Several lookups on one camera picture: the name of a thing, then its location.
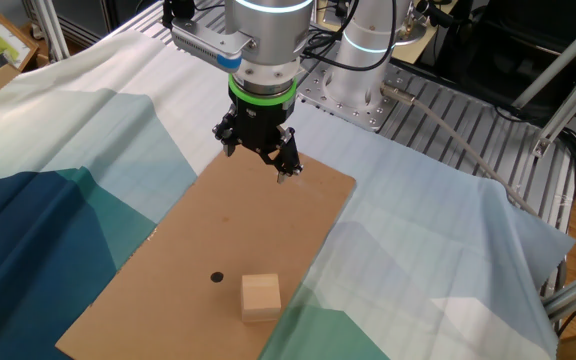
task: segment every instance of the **teal fabric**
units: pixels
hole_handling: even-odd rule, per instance
[[[301,285],[259,360],[387,360],[343,311],[323,309]]]

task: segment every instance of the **white fabric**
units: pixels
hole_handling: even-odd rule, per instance
[[[152,99],[197,174],[221,150],[211,129],[230,104],[227,76],[131,32],[15,79],[0,92],[0,121],[23,121],[23,107],[58,114],[43,101],[50,92],[101,89]],[[322,306],[345,311],[393,359],[554,359],[557,338],[535,285],[570,249],[570,238],[512,207],[500,184],[314,107],[298,103],[288,125],[301,152],[357,180],[304,280]],[[36,166],[42,151],[2,155],[0,177]],[[113,192],[112,183],[100,185]],[[548,251],[528,259],[524,248]]]

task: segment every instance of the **black cable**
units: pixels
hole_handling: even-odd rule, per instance
[[[195,7],[195,10],[197,10],[197,11],[212,10],[212,9],[216,9],[216,8],[218,8],[218,7],[223,7],[223,6],[225,6],[224,4],[220,4],[220,5],[212,5],[212,6],[208,6],[208,7],[205,7],[205,8],[200,9],[200,8],[197,7],[197,5],[195,5],[194,2],[193,2],[192,5]]]
[[[435,41],[432,44],[432,57],[435,59],[435,63],[432,64],[433,66],[437,66],[437,39],[439,39],[439,25],[437,25],[437,32],[435,33]]]
[[[356,9],[356,4],[358,2],[359,2],[358,0],[355,0],[355,3],[353,4],[353,10],[350,11],[350,15],[348,16],[349,19],[352,19],[352,15],[354,14],[354,10]],[[397,2],[396,2],[396,0],[392,0],[392,25],[390,27],[390,39],[388,41],[388,47],[386,48],[386,51],[384,52],[384,56],[382,56],[381,59],[379,59],[379,61],[377,61],[376,63],[374,63],[370,66],[357,67],[357,66],[350,66],[350,65],[346,65],[346,64],[341,64],[341,63],[338,63],[336,61],[327,59],[325,56],[322,56],[321,54],[315,54],[309,50],[304,50],[304,54],[308,57],[311,57],[311,58],[317,59],[319,61],[325,62],[329,65],[336,66],[336,67],[350,70],[350,71],[369,71],[369,70],[375,69],[392,57],[392,47],[395,45],[395,41],[397,39],[397,21],[396,21],[396,19],[397,19]]]
[[[564,333],[564,330],[566,330],[566,328],[568,327],[568,324],[570,324],[570,322],[572,322],[572,319],[574,319],[576,316],[576,310],[575,312],[573,312],[572,314],[570,314],[570,316],[568,316],[568,318],[566,319],[566,321],[564,321],[564,324],[561,325],[561,328],[559,329],[559,331],[557,332],[557,337],[561,337],[561,335]]]
[[[573,170],[575,172],[575,191],[573,193],[573,201],[576,199],[576,132],[569,128],[561,130],[557,139],[568,149],[570,152],[570,159],[572,160]]]
[[[319,43],[312,44],[310,46],[306,46],[306,51],[310,52],[314,49],[322,48],[322,47],[328,46],[330,44],[333,44],[337,40],[341,40],[341,36],[342,36],[344,30],[346,30],[346,28],[350,24],[350,21],[355,16],[355,11],[357,11],[358,5],[359,5],[359,0],[353,1],[352,7],[350,8],[350,12],[348,13],[348,16],[346,17],[346,20],[341,24],[341,27],[339,28],[339,30],[335,31],[329,37],[327,37],[326,39],[322,40]]]
[[[507,115],[504,115],[501,111],[499,111],[499,106],[495,106],[494,109],[495,109],[495,112],[497,113],[497,115],[499,115],[503,119],[508,120],[510,122],[517,122],[517,123],[528,122],[528,120],[524,120],[524,119],[519,118],[518,112],[515,112],[515,114],[513,114],[512,111],[504,109],[504,110],[508,111],[509,113],[511,113],[511,115],[515,116],[514,118],[512,118],[512,117],[508,117]]]
[[[137,3],[137,7],[135,8],[135,15],[139,14],[139,9],[141,9],[145,1],[146,0],[139,0],[139,2]]]

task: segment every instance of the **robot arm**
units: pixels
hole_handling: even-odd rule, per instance
[[[280,183],[303,169],[295,131],[282,124],[295,105],[295,76],[306,46],[312,1],[226,0],[225,35],[191,20],[193,0],[164,1],[162,22],[171,29],[175,44],[229,73],[233,104],[213,128],[215,138],[227,156],[237,145],[258,153],[277,169]]]

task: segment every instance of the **dark blue fabric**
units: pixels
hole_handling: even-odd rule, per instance
[[[0,179],[0,359],[68,359],[55,342],[115,272],[76,183],[55,172]]]

